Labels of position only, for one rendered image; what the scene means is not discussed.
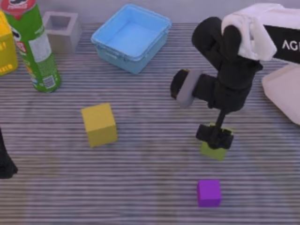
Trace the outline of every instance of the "purple block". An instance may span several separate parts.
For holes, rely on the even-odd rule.
[[[198,181],[197,195],[199,207],[218,207],[222,200],[220,181]]]

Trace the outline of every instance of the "red can lid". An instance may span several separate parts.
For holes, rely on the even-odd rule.
[[[2,10],[16,19],[20,19],[24,13],[33,8],[36,0],[2,0]]]

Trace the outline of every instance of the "lime green block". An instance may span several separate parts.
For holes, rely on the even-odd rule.
[[[214,150],[214,149],[211,149],[206,142],[202,142],[200,153],[202,155],[208,156],[208,157],[216,159],[218,161],[223,161],[226,156],[227,150],[226,149],[215,149]]]

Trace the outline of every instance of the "blue basket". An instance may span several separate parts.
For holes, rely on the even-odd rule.
[[[127,4],[91,37],[99,58],[139,74],[166,44],[172,22],[142,7]]]

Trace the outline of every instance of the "green pringles can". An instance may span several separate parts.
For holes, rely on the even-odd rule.
[[[60,74],[36,0],[2,0],[1,8],[34,88],[40,92],[56,90]]]

